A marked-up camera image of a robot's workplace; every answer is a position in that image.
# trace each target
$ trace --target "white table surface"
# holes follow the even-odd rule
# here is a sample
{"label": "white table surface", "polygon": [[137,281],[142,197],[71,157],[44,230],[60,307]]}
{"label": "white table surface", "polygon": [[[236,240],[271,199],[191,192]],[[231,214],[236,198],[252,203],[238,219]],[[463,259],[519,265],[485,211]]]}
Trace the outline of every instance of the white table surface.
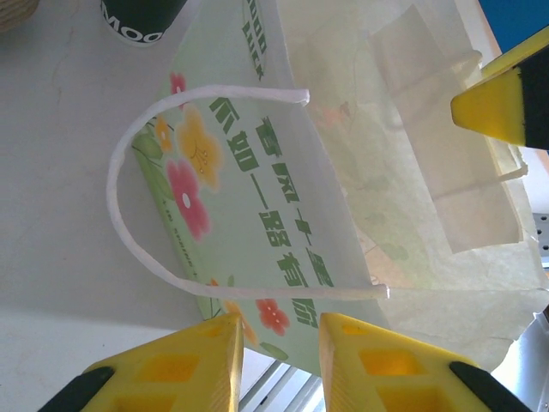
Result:
{"label": "white table surface", "polygon": [[[91,363],[199,319],[192,296],[125,249],[105,202],[110,153],[154,101],[198,2],[148,49],[110,34],[99,0],[42,0],[0,34],[2,411],[36,410]],[[136,239],[177,270],[133,156],[119,190]],[[244,388],[268,365],[246,357]]]}

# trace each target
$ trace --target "bag handle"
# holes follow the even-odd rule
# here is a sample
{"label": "bag handle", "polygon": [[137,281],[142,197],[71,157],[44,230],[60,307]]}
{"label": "bag handle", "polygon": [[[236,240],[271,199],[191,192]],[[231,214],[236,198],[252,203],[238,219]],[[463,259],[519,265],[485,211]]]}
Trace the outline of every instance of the bag handle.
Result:
{"label": "bag handle", "polygon": [[124,163],[126,150],[135,134],[141,130],[147,121],[165,110],[172,109],[195,99],[214,97],[227,98],[252,98],[260,100],[273,100],[286,103],[300,103],[306,105],[309,102],[309,91],[302,89],[285,90],[273,88],[246,88],[240,86],[209,85],[201,88],[187,90],[173,94],[151,105],[131,126],[126,130],[116,148],[112,152],[109,163],[109,172],[106,182],[106,201],[111,217],[112,225],[118,236],[128,250],[147,269],[158,277],[191,294],[222,299],[332,299],[332,300],[368,300],[376,298],[388,298],[389,289],[386,285],[371,285],[363,288],[229,288],[222,286],[209,286],[199,282],[181,279],[160,264],[154,257],[140,247],[131,236],[118,205],[118,175]]}

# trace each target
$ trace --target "red flower print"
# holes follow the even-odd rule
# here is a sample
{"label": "red flower print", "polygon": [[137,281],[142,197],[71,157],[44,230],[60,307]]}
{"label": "red flower print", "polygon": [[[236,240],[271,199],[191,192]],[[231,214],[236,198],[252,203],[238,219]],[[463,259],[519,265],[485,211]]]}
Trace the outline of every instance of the red flower print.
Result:
{"label": "red flower print", "polygon": [[261,313],[260,318],[263,326],[272,329],[278,336],[284,336],[285,328],[290,326],[288,316],[278,308],[274,299],[256,300],[257,309]]}
{"label": "red flower print", "polygon": [[172,94],[184,92],[186,89],[187,82],[181,73],[170,73],[170,83],[172,84]]}
{"label": "red flower print", "polygon": [[179,161],[179,163],[169,161],[167,174],[179,213],[185,219],[192,237],[199,242],[203,234],[209,233],[210,222],[208,211],[198,197],[198,181],[195,173],[185,161]]}

